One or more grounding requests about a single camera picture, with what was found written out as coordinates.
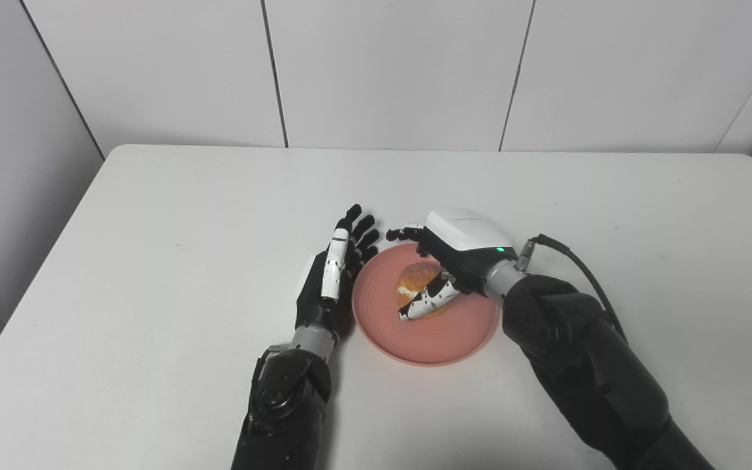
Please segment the black and white left hand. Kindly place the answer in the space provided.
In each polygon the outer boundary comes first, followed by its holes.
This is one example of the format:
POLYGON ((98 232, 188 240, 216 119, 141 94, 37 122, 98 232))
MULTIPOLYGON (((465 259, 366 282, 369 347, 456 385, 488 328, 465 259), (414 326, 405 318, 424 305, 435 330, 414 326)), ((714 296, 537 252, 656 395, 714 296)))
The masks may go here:
POLYGON ((295 328, 317 326, 336 344, 353 325, 353 285, 378 252, 380 232, 372 214, 353 204, 338 220, 326 249, 314 255, 296 298, 295 328))

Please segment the black and white right hand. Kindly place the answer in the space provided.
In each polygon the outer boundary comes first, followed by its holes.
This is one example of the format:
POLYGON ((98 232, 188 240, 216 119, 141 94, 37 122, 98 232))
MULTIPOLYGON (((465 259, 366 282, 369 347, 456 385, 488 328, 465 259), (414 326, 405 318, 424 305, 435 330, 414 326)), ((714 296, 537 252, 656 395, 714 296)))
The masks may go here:
POLYGON ((477 294, 501 307, 524 275, 519 254, 507 235, 477 211, 465 208, 431 211, 423 225, 409 224, 387 232, 388 241, 412 241, 420 256, 442 267, 408 304, 403 321, 421 319, 460 294, 477 294))

